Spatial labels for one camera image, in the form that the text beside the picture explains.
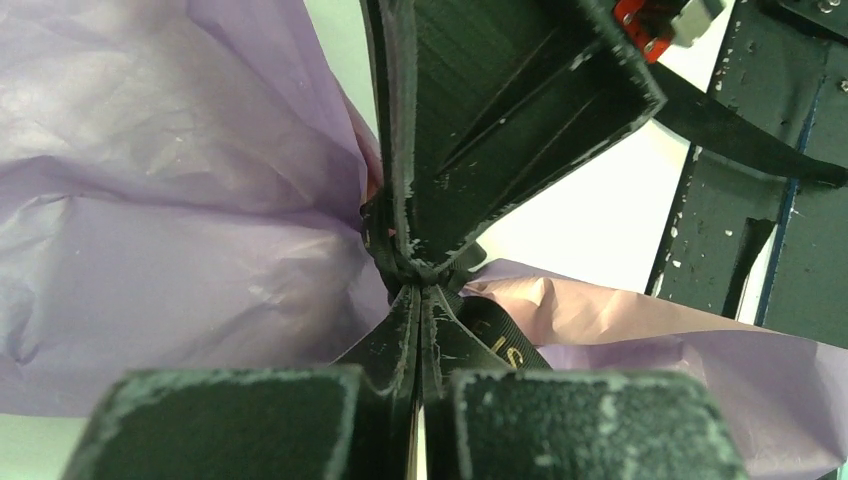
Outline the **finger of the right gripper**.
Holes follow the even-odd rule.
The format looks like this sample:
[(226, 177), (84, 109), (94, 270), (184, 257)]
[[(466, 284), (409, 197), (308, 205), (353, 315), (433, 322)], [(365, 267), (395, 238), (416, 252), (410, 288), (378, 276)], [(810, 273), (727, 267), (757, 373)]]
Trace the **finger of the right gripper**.
[(665, 103), (596, 1), (416, 1), (407, 250), (449, 263)]
[(362, 1), (377, 118), (381, 185), (362, 208), (363, 239), (384, 278), (417, 279), (410, 246), (418, 90), (413, 1)]

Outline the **pink purple wrapping paper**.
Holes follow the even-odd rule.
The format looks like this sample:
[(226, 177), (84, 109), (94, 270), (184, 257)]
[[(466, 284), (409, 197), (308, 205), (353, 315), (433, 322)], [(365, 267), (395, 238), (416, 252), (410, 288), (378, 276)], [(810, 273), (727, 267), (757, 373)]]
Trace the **pink purple wrapping paper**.
[[(665, 96), (648, 121), (765, 175), (846, 188), (845, 167), (657, 62), (720, 2), (598, 3)], [(384, 278), (361, 213), (381, 185), (376, 134), (300, 1), (3, 2), (2, 412), (88, 425), (138, 371), (325, 367), (408, 287), (420, 295), (409, 478), (427, 466), (421, 295), (438, 287), (505, 312), (460, 321), (507, 359), (527, 346), (555, 371), (694, 379), (743, 479), (818, 479), (846, 462), (844, 349), (488, 261), (479, 237), (443, 266), (419, 263), (417, 279)]]

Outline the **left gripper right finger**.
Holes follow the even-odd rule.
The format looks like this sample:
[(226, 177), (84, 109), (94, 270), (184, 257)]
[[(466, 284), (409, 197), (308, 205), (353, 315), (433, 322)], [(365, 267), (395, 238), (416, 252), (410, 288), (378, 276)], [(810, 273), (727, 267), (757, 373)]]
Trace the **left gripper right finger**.
[(461, 315), (492, 301), (421, 295), (421, 387), (432, 479), (743, 479), (719, 409), (673, 371), (555, 371), (527, 346), (493, 353)]

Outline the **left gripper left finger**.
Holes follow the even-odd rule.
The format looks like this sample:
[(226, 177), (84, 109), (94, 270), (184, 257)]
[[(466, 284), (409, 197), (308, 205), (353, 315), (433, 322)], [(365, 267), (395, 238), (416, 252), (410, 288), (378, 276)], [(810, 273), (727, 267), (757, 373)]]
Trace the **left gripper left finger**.
[(420, 295), (335, 363), (147, 370), (102, 399), (68, 479), (404, 479), (411, 460)]

